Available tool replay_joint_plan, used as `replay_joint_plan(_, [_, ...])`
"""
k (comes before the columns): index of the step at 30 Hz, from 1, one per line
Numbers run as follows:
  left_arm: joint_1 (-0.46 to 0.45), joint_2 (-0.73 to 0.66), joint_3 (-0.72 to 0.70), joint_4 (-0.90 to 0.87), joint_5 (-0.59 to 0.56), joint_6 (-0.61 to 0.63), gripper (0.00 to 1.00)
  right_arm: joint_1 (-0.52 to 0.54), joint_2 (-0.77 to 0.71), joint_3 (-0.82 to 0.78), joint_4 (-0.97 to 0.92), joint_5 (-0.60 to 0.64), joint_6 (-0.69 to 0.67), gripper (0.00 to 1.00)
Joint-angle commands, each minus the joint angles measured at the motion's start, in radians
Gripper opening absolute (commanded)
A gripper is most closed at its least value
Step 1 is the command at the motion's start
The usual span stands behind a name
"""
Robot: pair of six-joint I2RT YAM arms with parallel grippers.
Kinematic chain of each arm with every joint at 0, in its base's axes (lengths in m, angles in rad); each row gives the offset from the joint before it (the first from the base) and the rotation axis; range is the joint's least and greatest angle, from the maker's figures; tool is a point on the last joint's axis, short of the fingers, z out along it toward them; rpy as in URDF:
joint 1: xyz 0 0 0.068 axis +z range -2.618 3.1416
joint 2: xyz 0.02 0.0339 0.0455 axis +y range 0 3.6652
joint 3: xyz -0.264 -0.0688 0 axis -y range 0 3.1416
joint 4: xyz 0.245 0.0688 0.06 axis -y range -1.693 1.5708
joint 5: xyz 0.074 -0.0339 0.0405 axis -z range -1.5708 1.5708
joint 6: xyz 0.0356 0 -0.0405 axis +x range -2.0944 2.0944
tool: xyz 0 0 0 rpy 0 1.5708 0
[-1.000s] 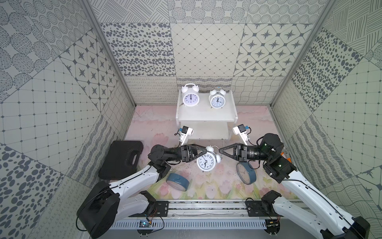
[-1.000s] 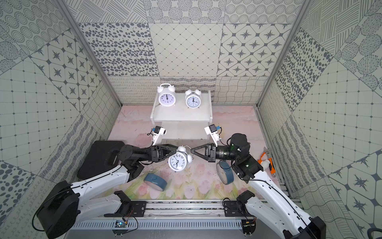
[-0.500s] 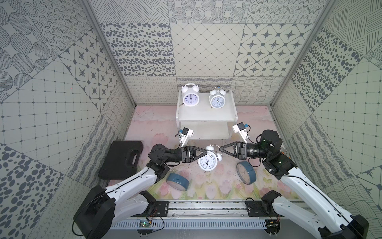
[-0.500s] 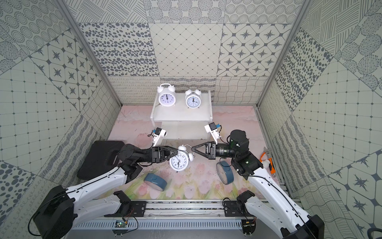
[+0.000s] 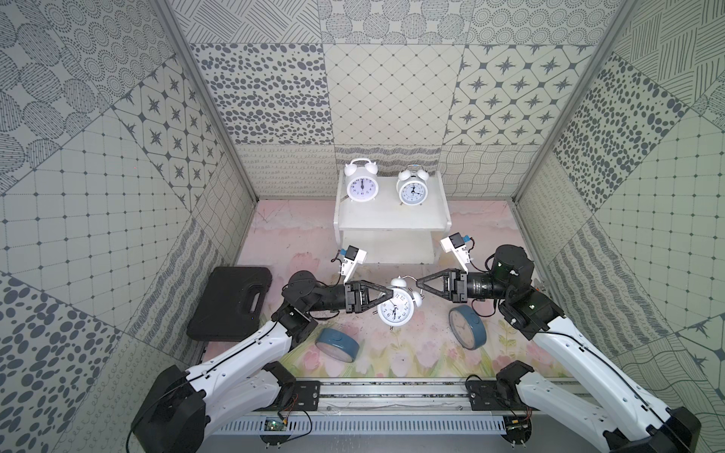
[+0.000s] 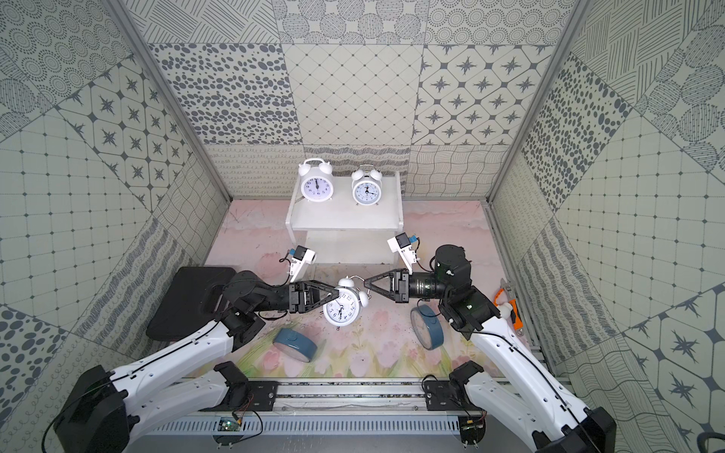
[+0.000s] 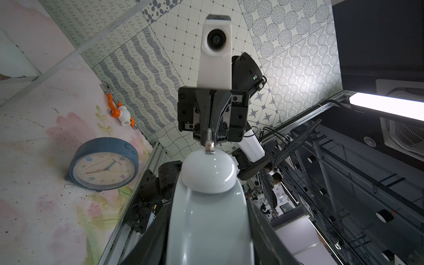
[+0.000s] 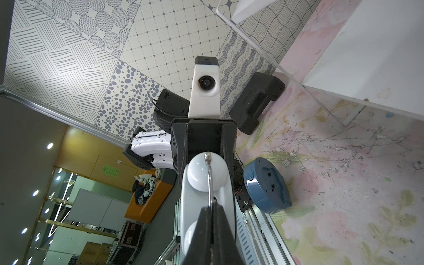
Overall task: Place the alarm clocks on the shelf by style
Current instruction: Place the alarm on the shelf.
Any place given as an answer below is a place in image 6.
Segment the white twin-bell alarm clock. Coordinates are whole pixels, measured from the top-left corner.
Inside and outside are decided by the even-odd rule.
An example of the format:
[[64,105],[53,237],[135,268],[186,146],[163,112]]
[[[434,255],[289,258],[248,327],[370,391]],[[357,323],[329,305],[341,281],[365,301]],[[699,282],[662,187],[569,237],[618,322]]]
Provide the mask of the white twin-bell alarm clock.
[[354,323],[359,317],[362,308],[366,308],[370,301],[370,292],[362,290],[356,281],[364,282],[359,276],[344,277],[338,281],[336,290],[338,296],[323,308],[324,317],[336,328],[343,328]]
[[383,174],[373,164],[362,164],[351,174],[352,196],[356,204],[373,206],[381,201]]
[[300,191],[311,202],[325,202],[334,193],[332,165],[321,158],[304,160],[298,166]]

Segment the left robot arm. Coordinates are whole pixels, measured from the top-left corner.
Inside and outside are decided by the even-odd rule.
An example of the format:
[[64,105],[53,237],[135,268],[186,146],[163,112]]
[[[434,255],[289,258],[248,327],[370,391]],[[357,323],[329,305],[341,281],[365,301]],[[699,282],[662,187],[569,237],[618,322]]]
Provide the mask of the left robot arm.
[[270,285],[251,271],[223,286],[221,310],[199,330],[146,358],[84,372],[48,430],[65,452],[122,452],[138,438],[194,411],[237,417],[251,406],[248,377],[224,358],[264,327],[263,311],[307,313],[337,298],[317,280]]

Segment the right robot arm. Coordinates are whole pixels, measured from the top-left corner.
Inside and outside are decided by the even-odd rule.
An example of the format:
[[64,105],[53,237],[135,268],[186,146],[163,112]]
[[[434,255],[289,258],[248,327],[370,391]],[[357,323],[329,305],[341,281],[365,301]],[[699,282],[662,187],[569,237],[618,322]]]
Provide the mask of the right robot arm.
[[438,308],[412,309],[418,341],[441,347],[450,326],[481,349],[513,390],[501,387],[479,364],[467,361],[449,374],[451,401],[463,411],[492,415],[533,452],[612,452],[617,424],[606,409],[589,408],[568,391],[523,345],[509,303],[497,305],[476,288],[462,247],[441,245],[428,272],[413,271],[415,252],[401,251],[407,265],[364,280],[364,287],[396,303],[435,299]]

